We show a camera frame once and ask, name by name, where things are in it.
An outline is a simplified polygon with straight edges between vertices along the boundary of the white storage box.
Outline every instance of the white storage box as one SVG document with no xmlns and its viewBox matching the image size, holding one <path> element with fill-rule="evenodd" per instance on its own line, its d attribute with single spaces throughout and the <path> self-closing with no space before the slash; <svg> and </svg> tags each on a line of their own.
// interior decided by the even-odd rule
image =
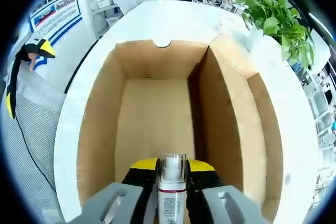
<svg viewBox="0 0 336 224">
<path fill-rule="evenodd" d="M 110 18 L 107 18 L 106 21 L 109 27 L 111 28 L 120 18 L 121 18 L 121 13 L 116 14 L 115 16 L 112 16 Z"/>
<path fill-rule="evenodd" d="M 113 0 L 96 0 L 99 8 L 104 8 L 113 4 Z"/>
</svg>

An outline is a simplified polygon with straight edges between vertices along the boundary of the poster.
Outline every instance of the poster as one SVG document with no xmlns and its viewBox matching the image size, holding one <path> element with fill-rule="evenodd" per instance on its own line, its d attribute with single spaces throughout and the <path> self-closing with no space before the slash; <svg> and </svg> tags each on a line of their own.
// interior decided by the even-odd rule
<svg viewBox="0 0 336 224">
<path fill-rule="evenodd" d="M 54 44 L 60 34 L 80 19 L 77 0 L 37 0 L 29 24 L 32 32 L 41 34 Z"/>
</svg>

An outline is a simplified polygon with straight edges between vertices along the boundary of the gray mesh cover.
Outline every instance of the gray mesh cover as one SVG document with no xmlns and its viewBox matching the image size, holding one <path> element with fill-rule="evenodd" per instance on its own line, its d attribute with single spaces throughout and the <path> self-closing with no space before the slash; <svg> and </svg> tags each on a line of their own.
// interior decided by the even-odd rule
<svg viewBox="0 0 336 224">
<path fill-rule="evenodd" d="M 6 107 L 6 91 L 1 102 L 4 152 L 22 195 L 41 223 L 64 221 L 56 193 L 36 168 L 28 154 L 16 120 Z M 16 115 L 35 162 L 53 188 L 54 142 L 65 94 L 56 90 L 29 66 L 21 62 L 16 92 Z"/>
</svg>

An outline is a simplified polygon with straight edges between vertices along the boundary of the cardboard flap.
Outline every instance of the cardboard flap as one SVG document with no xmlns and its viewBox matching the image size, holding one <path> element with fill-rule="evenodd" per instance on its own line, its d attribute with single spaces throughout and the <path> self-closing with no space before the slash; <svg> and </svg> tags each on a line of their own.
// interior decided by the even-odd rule
<svg viewBox="0 0 336 224">
<path fill-rule="evenodd" d="M 244 56 L 240 45 L 229 35 L 220 34 L 209 47 L 214 54 L 221 54 L 225 61 L 246 79 L 258 73 Z"/>
<path fill-rule="evenodd" d="M 116 45 L 116 56 L 129 78 L 186 79 L 206 51 L 206 44 L 178 40 L 165 48 L 151 40 Z"/>
<path fill-rule="evenodd" d="M 214 104 L 214 101 L 218 97 L 221 100 L 219 104 L 225 106 L 223 111 L 217 115 L 217 118 L 212 114 L 212 116 L 207 119 L 210 121 L 216 118 L 216 120 L 221 121 L 222 124 L 220 127 L 217 126 L 212 129 L 210 126 L 208 132 L 210 130 L 221 132 L 221 134 L 218 133 L 219 136 L 222 137 L 225 135 L 227 137 L 225 147 L 228 148 L 230 146 L 228 150 L 230 155 L 233 155 L 234 150 L 238 150 L 238 148 L 234 147 L 230 142 L 239 143 L 243 174 L 242 179 L 240 178 L 237 181 L 243 182 L 243 188 L 237 188 L 243 189 L 245 195 L 255 202 L 262 204 L 265 199 L 266 191 L 266 151 L 259 113 L 248 81 L 226 62 L 226 58 L 223 58 L 223 55 L 224 54 L 216 54 L 212 49 L 209 49 L 203 68 L 203 70 L 208 68 L 208 71 L 202 72 L 203 80 L 210 78 L 212 73 L 217 72 L 216 77 L 213 80 L 209 79 L 209 82 L 205 85 L 204 92 L 206 92 L 207 95 L 211 95 L 211 99 L 208 102 Z M 218 82 L 219 77 L 221 77 L 222 80 L 221 84 L 217 86 L 217 89 L 222 89 L 220 96 L 215 95 L 218 91 L 214 92 L 208 88 L 212 83 Z M 216 108 L 213 108 L 214 112 L 219 111 L 219 104 Z M 231 112 L 231 117 L 229 117 L 230 114 L 228 114 L 228 111 L 232 109 L 233 113 Z M 214 137 L 211 137 L 207 139 L 207 142 L 211 143 L 213 140 Z M 219 138 L 217 139 L 216 144 L 213 143 L 213 145 L 217 145 L 217 148 L 220 141 L 224 140 Z M 237 159 L 239 159 L 238 154 L 236 154 L 236 157 L 232 156 L 230 158 L 230 160 Z M 229 174 L 229 169 L 232 167 L 233 165 L 228 161 L 226 170 L 216 170 L 224 177 Z"/>
<path fill-rule="evenodd" d="M 125 74 L 113 52 L 93 84 L 79 135 L 77 181 L 80 202 L 115 181 L 114 149 Z"/>
<path fill-rule="evenodd" d="M 284 160 L 277 116 L 261 76 L 256 74 L 248 80 L 248 84 L 257 104 L 265 138 L 267 157 L 266 199 L 279 199 L 282 190 Z"/>
</svg>

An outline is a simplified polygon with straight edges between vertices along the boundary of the white counter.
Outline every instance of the white counter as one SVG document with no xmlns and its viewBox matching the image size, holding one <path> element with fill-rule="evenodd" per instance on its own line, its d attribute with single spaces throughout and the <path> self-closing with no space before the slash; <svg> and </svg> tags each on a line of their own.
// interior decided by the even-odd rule
<svg viewBox="0 0 336 224">
<path fill-rule="evenodd" d="M 150 1 L 130 11 L 97 42 L 72 82 L 56 133 L 55 184 L 66 221 L 81 212 L 76 166 L 86 102 L 93 82 L 115 44 L 153 38 L 209 44 L 221 30 L 229 32 L 241 45 L 246 43 L 249 32 L 243 20 L 233 13 L 191 2 Z M 282 138 L 284 178 L 275 223 L 302 223 L 317 177 L 318 146 L 314 120 L 294 72 L 281 62 L 277 64 L 265 60 L 270 56 L 266 54 L 250 57 L 272 99 Z"/>
</svg>

